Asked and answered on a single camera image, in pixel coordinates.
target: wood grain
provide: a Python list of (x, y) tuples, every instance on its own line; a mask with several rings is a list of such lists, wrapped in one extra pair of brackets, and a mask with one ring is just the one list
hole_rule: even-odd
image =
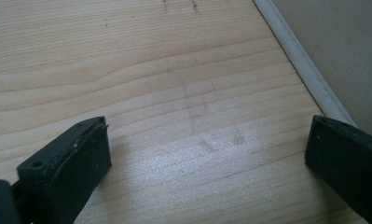
[(304, 165), (321, 114), (250, 0), (0, 1), (0, 178), (104, 115), (76, 223), (360, 223)]

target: wooden surface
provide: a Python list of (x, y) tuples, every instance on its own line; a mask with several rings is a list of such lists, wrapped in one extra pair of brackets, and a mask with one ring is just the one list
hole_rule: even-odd
[(304, 165), (314, 114), (251, 0), (0, 1), (0, 178), (110, 124), (76, 223), (362, 222)]

